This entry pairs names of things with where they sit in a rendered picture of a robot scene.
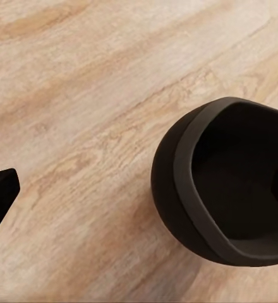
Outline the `cauldron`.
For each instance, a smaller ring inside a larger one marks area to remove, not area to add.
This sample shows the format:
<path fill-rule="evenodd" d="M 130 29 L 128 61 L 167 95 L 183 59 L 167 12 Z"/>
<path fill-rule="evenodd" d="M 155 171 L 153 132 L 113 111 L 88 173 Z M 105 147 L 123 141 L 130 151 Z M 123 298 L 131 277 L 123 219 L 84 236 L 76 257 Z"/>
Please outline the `cauldron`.
<path fill-rule="evenodd" d="M 181 116 L 160 141 L 150 188 L 186 249 L 222 265 L 278 263 L 278 109 L 226 96 Z"/>

